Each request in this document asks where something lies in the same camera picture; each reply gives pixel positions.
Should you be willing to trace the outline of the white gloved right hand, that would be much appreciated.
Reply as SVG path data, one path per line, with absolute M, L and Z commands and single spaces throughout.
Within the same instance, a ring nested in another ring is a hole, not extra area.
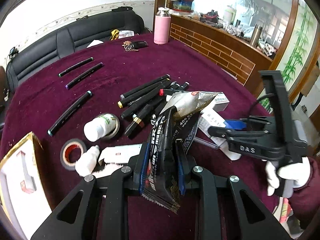
M 267 195 L 272 196 L 275 189 L 280 186 L 279 178 L 292 180 L 293 188 L 304 186 L 310 177 L 311 166 L 308 157 L 303 157 L 301 163 L 289 164 L 278 168 L 278 170 L 276 170 L 276 167 L 270 161 L 267 161 L 265 171 L 268 182 Z

